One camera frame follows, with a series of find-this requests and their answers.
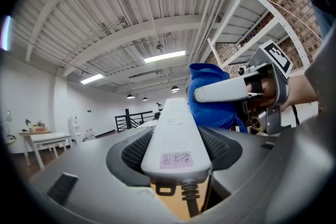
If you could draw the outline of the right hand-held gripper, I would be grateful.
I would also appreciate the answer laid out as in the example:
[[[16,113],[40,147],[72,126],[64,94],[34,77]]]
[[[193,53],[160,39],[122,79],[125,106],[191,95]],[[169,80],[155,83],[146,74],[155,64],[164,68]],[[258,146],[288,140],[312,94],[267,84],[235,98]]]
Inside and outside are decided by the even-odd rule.
[[[281,109],[289,95],[288,78],[292,62],[272,40],[261,45],[252,57],[238,69],[239,77],[197,88],[193,97],[199,103],[243,101],[246,124],[252,129],[275,135],[285,129],[281,125]],[[270,106],[255,107],[263,99],[262,79],[269,80],[275,91]],[[247,91],[246,84],[251,86]]]

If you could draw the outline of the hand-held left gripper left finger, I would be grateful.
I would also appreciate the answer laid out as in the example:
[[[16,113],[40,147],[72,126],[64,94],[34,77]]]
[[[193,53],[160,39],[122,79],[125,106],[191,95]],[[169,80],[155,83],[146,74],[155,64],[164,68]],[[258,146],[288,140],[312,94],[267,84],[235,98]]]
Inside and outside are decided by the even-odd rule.
[[[145,128],[131,129],[72,147],[32,177],[30,185],[57,224],[180,224],[181,219],[150,187],[129,187],[106,165],[109,149],[135,138]],[[78,178],[62,206],[47,191],[62,174]]]

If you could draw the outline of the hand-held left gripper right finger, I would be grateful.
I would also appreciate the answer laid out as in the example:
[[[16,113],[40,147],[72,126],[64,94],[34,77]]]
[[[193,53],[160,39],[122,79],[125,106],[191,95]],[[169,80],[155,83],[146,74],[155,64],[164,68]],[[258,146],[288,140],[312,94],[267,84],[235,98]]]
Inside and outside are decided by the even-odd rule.
[[[336,28],[306,75],[323,112],[283,131],[254,174],[200,224],[336,224]]]

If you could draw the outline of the blue cloth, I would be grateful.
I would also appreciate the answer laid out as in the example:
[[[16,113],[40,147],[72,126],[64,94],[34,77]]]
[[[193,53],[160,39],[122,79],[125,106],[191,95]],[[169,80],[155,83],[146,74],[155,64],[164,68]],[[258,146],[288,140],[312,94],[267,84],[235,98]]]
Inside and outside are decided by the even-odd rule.
[[[247,133],[247,127],[238,117],[233,102],[199,103],[194,100],[194,91],[208,84],[228,80],[229,73],[210,63],[193,63],[189,66],[191,83],[188,87],[188,103],[191,114],[197,126],[220,127],[231,129],[238,126],[239,130]]]

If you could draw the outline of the person's right forearm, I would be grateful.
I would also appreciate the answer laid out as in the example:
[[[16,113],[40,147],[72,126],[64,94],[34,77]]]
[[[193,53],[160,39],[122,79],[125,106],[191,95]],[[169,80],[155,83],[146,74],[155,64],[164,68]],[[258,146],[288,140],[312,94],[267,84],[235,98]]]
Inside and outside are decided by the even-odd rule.
[[[292,105],[318,101],[318,96],[305,75],[290,77],[288,86],[289,94],[286,102],[281,106],[281,111]]]

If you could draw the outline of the person's right hand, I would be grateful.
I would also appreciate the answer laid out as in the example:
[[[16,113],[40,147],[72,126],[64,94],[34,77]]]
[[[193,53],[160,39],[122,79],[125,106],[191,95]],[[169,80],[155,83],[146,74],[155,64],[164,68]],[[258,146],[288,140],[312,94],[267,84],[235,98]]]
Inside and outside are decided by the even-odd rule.
[[[249,102],[252,110],[268,108],[274,105],[277,90],[274,79],[262,78],[261,89],[263,96],[253,97]]]

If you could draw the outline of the white water dispenser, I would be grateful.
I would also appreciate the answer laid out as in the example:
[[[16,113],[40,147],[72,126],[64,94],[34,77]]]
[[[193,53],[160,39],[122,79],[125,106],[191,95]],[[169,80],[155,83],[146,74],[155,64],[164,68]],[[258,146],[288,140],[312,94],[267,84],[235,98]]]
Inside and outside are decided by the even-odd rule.
[[[80,143],[80,129],[79,129],[79,124],[78,124],[78,118],[75,117],[70,117],[68,119],[68,127],[69,127],[69,132],[71,134],[71,140],[75,142],[76,144]]]

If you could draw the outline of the white rectangular table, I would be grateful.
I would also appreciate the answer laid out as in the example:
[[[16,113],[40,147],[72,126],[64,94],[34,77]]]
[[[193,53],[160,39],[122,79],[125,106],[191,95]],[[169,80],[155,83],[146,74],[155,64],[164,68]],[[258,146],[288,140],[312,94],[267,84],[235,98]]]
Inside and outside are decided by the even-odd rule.
[[[67,151],[67,145],[69,145],[70,147],[73,146],[71,135],[62,132],[32,135],[31,141],[39,168],[41,170],[45,168],[39,153],[39,148],[41,146],[52,148],[56,158],[58,158],[56,146],[61,145],[64,148],[64,151]]]
[[[142,128],[142,127],[144,127],[144,128],[146,128],[146,127],[155,128],[157,123],[158,123],[158,120],[150,120],[150,121],[146,121],[146,122],[140,124],[136,128]]]

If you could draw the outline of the black metal railing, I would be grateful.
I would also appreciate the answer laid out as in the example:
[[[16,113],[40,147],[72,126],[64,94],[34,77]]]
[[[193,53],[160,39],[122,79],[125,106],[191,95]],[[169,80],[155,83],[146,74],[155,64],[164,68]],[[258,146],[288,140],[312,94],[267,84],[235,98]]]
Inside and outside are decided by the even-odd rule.
[[[116,124],[116,130],[118,133],[136,128],[148,121],[151,120],[158,120],[161,111],[159,112],[153,112],[153,111],[145,111],[140,113],[133,113],[130,114],[129,109],[125,109],[124,115],[115,116],[115,124]]]

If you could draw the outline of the long ceiling light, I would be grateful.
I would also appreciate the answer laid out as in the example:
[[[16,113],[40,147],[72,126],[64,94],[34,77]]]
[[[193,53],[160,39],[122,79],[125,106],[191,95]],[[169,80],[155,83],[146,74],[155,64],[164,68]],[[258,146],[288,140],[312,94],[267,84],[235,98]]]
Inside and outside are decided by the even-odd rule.
[[[80,83],[82,83],[82,84],[88,84],[88,83],[91,83],[91,82],[100,80],[100,79],[102,79],[102,78],[104,78],[104,76],[103,76],[102,74],[97,74],[97,75],[92,76],[92,77],[90,77],[90,78],[81,80]]]
[[[175,58],[175,57],[180,57],[180,56],[185,56],[185,50],[145,58],[144,62],[150,63],[150,62],[155,62],[155,61],[160,61],[160,60],[165,60],[165,59],[170,59],[170,58]]]
[[[10,24],[11,17],[7,15],[4,19],[0,35],[0,48],[4,51],[10,50]]]

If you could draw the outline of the wooden side table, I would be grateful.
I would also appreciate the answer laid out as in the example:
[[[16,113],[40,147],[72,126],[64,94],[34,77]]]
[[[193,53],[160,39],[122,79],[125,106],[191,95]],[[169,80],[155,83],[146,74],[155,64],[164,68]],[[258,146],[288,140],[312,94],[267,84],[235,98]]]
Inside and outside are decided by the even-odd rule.
[[[24,157],[26,160],[26,163],[29,167],[31,167],[31,163],[29,160],[29,156],[28,156],[28,147],[30,146],[31,148],[33,148],[33,140],[32,140],[32,136],[33,137],[37,137],[37,138],[45,138],[45,136],[47,134],[51,134],[52,131],[27,131],[27,132],[19,132],[19,136],[22,138],[22,145],[23,145],[23,150],[24,150]]]

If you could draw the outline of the ceiling air vent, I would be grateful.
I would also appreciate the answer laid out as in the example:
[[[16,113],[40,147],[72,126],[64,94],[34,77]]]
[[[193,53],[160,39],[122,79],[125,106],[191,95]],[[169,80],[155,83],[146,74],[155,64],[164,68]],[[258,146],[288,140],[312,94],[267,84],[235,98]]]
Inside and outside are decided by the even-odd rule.
[[[155,71],[144,72],[129,76],[129,80],[136,82],[136,81],[144,81],[157,78],[157,73]]]

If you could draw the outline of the white metal shelf rack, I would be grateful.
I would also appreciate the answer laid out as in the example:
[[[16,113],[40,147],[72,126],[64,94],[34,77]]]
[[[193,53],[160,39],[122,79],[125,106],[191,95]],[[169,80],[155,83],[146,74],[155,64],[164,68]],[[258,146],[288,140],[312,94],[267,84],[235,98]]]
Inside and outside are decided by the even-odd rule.
[[[309,0],[290,0],[303,9],[295,15],[289,7],[271,0],[233,0],[207,43],[212,63],[231,77],[256,50],[273,41],[292,62],[292,73],[302,74],[322,43],[321,31]]]

